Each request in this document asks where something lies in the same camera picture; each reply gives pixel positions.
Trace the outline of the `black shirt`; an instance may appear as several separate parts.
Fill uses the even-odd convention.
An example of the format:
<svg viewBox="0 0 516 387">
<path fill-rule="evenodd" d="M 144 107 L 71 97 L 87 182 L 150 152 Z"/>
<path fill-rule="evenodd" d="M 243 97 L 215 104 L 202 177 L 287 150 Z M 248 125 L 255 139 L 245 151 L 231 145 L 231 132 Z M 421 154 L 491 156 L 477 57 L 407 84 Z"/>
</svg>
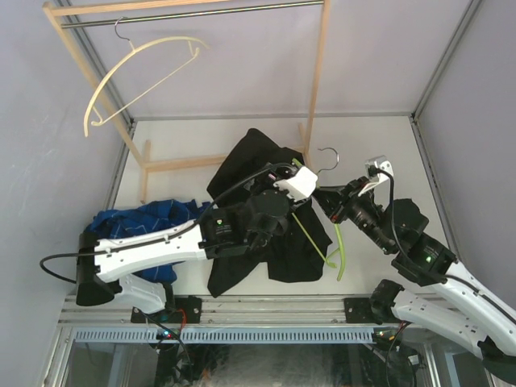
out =
<svg viewBox="0 0 516 387">
<path fill-rule="evenodd" d="M 238 285 L 261 263 L 273 281 L 313 282 L 322 277 L 331 239 L 312 203 L 293 204 L 273 185 L 273 174 L 287 177 L 283 165 L 293 160 L 302 161 L 302 154 L 251 128 L 208 184 L 217 206 L 203 223 L 208 231 L 206 254 L 214 261 L 207 283 L 212 297 Z M 274 164 L 274 173 L 263 170 Z"/>
</svg>

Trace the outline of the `green hanger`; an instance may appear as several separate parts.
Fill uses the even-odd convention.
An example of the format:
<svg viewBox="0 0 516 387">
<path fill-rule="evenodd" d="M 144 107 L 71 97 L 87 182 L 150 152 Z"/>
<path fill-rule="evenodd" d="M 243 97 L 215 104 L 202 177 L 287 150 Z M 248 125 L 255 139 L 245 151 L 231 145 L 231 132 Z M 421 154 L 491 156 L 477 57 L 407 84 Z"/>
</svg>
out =
<svg viewBox="0 0 516 387">
<path fill-rule="evenodd" d="M 335 169 L 338 166 L 338 164 L 339 164 L 339 153 L 334 148 L 326 147 L 326 148 L 318 148 L 318 150 L 320 152 L 332 151 L 335 154 L 335 165 L 333 167 L 331 167 L 331 168 L 324 168 L 324 169 L 318 170 L 316 172 L 316 175 L 319 175 L 322 171 L 331 171 L 331 170 Z M 336 269 L 337 266 L 336 266 L 335 263 L 331 262 L 331 257 L 336 255 L 337 252 L 339 253 L 340 265 L 339 265 L 339 272 L 338 272 L 336 280 L 338 282 L 341 282 L 343 274 L 344 274 L 344 271 L 345 271 L 345 268 L 346 268 L 346 252 L 345 252 L 345 247 L 344 247 L 344 243 L 343 243 L 343 236 L 342 236 L 341 230 L 339 228 L 339 225 L 332 223 L 333 226 L 334 226 L 334 229 L 335 229 L 335 238 L 336 238 L 336 242 L 338 243 L 338 249 L 334 250 L 332 253 L 330 253 L 329 255 L 326 256 L 325 254 L 323 254 L 322 250 L 316 244 L 316 242 L 314 241 L 314 239 L 312 238 L 312 236 L 310 235 L 308 230 L 304 228 L 304 226 L 302 225 L 301 221 L 298 219 L 297 215 L 295 213 L 292 213 L 292 216 L 293 216 L 293 219 L 295 220 L 295 222 L 298 224 L 298 226 L 302 230 L 302 232 L 304 233 L 304 235 L 306 236 L 306 238 L 310 241 L 310 243 L 314 247 L 315 251 L 320 255 L 320 257 L 322 258 L 322 260 L 324 261 L 324 263 L 327 266 L 329 266 L 330 268 Z M 322 230 L 324 230 L 325 235 L 328 238 L 330 238 L 329 235 L 327 234 L 327 230 L 324 227 L 323 223 L 321 223 L 321 228 L 322 228 Z"/>
</svg>

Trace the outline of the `wooden clothes rack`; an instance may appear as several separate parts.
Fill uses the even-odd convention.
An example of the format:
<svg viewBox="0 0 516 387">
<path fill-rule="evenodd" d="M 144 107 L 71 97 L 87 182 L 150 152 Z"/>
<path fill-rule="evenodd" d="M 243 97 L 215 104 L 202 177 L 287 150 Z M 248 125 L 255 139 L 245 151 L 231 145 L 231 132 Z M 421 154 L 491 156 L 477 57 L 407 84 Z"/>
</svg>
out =
<svg viewBox="0 0 516 387">
<path fill-rule="evenodd" d="M 311 164 L 328 1 L 49 1 L 90 85 L 81 130 L 115 129 L 114 206 L 198 193 L 258 127 Z"/>
</svg>

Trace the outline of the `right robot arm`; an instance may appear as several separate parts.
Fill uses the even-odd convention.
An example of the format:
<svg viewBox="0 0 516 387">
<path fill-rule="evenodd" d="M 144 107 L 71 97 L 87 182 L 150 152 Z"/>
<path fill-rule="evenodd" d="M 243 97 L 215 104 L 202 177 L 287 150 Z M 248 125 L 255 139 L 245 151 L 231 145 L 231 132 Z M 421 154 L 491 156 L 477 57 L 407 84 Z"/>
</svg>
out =
<svg viewBox="0 0 516 387">
<path fill-rule="evenodd" d="M 375 202 L 361 177 L 347 185 L 317 188 L 313 197 L 334 224 L 350 221 L 386 255 L 407 281 L 452 304 L 446 310 L 407 288 L 383 280 L 370 298 L 372 316 L 415 323 L 459 344 L 498 379 L 515 382 L 515 310 L 478 281 L 444 244 L 425 232 L 429 223 L 409 198 Z"/>
</svg>

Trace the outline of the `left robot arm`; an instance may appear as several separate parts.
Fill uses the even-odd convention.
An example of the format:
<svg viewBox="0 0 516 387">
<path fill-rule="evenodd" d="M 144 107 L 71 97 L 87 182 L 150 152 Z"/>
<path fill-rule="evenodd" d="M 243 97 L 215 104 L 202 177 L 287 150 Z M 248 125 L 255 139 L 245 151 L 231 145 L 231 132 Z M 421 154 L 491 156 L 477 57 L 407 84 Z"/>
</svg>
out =
<svg viewBox="0 0 516 387">
<path fill-rule="evenodd" d="M 88 307 L 119 301 L 166 323 L 177 312 L 170 288 L 137 277 L 137 272 L 166 264 L 241 258 L 283 234 L 289 212 L 288 196 L 269 189 L 167 230 L 100 239 L 77 260 L 76 303 Z"/>
</svg>

